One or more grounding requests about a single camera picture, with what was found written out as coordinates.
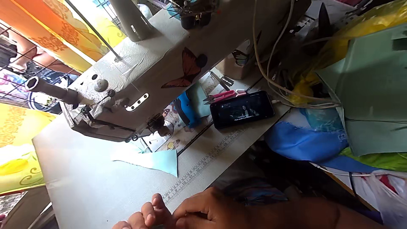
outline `white plastic bag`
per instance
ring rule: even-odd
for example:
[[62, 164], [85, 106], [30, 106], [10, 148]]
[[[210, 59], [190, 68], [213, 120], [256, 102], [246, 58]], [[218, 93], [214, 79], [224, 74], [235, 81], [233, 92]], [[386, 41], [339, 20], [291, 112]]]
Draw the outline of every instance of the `white plastic bag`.
[[[384, 225], [391, 229], [406, 229], [407, 199], [405, 193], [407, 192], [407, 173], [388, 170], [377, 170], [372, 173], [376, 176], [366, 177], [366, 182], [374, 193]], [[388, 174], [390, 184], [397, 192], [401, 192], [401, 195], [393, 192], [379, 180], [380, 175], [384, 174]]]

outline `phone screen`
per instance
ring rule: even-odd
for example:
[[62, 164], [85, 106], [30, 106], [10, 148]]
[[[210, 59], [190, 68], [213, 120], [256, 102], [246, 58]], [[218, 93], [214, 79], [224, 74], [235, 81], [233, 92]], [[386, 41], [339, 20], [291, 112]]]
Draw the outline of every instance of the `phone screen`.
[[227, 99], [210, 105], [216, 129], [273, 117], [275, 115], [267, 92]]

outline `pink thread snips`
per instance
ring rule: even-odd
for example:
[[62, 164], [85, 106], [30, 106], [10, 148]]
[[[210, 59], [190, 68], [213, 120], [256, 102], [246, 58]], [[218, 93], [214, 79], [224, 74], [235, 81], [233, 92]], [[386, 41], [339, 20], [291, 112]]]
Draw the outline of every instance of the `pink thread snips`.
[[208, 98], [204, 99], [203, 101], [208, 101], [206, 104], [211, 104], [211, 103], [215, 103], [221, 100], [225, 100], [225, 99], [230, 99], [230, 98], [234, 98], [234, 97], [238, 97], [241, 95], [245, 95], [246, 91], [244, 89], [237, 89], [236, 91], [234, 90], [230, 90], [230, 91], [225, 91], [216, 95], [211, 95]]

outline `floral pattern curtain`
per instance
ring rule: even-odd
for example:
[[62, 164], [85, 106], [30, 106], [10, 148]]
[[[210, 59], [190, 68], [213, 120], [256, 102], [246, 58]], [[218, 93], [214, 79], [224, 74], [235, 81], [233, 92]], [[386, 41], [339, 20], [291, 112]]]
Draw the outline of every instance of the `floral pattern curtain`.
[[44, 185], [31, 139], [55, 117], [0, 103], [0, 195]]
[[[64, 0], [0, 0], [0, 5], [0, 20], [75, 70], [85, 71], [109, 51]], [[92, 25], [113, 47], [126, 37], [97, 13], [88, 19], [98, 22]]]

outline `measuring tape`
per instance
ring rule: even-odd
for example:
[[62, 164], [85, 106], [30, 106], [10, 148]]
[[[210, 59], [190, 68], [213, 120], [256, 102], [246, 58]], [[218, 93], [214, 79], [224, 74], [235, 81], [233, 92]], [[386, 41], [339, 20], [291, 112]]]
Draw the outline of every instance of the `measuring tape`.
[[225, 152], [236, 140], [242, 136], [248, 128], [240, 129], [227, 134], [213, 149], [205, 154], [187, 173], [184, 174], [174, 185], [162, 195], [165, 205], [171, 203], [192, 182], [199, 177], [223, 152]]

